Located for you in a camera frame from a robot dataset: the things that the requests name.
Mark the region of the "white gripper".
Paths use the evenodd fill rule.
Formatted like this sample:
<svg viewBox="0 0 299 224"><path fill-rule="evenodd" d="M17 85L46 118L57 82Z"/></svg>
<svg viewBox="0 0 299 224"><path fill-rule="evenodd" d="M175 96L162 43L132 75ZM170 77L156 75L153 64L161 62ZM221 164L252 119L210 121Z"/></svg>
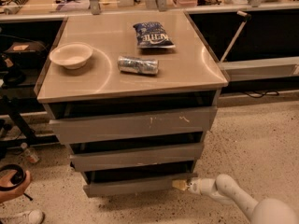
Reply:
<svg viewBox="0 0 299 224"><path fill-rule="evenodd" d="M192 178L186 180L173 180L172 187L179 190L188 190L190 193L197 195L206 195L214 198L217 194L216 180L213 178Z"/></svg>

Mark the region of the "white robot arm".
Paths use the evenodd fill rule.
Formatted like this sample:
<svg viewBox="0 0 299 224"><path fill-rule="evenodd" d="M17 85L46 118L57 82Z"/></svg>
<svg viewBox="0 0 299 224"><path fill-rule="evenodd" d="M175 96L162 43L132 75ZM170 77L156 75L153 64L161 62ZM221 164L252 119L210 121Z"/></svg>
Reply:
<svg viewBox="0 0 299 224"><path fill-rule="evenodd" d="M213 178L178 179L172 182L175 189L206 195L219 203L235 203L250 224L299 224L299 217L286 203L266 198L256 201L229 175Z"/></svg>

